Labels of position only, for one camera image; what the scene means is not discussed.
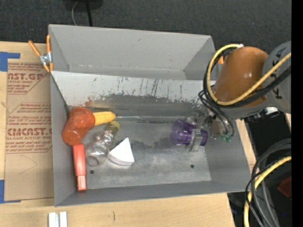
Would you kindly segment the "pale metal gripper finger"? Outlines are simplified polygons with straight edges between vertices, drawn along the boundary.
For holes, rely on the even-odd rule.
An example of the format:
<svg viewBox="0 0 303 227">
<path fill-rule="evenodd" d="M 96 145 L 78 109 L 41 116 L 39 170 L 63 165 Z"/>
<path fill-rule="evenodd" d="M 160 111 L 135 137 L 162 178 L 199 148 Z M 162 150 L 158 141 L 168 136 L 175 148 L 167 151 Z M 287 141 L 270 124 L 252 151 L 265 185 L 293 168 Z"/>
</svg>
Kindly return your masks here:
<svg viewBox="0 0 303 227">
<path fill-rule="evenodd" d="M 204 127 L 204 117 L 203 116 L 190 116 L 186 119 L 187 123 L 196 128 L 203 128 Z"/>
<path fill-rule="evenodd" d="M 202 140 L 200 128 L 194 129 L 190 134 L 191 140 L 188 145 L 185 146 L 186 151 L 188 152 L 198 152 L 200 149 L 200 144 Z"/>
</svg>

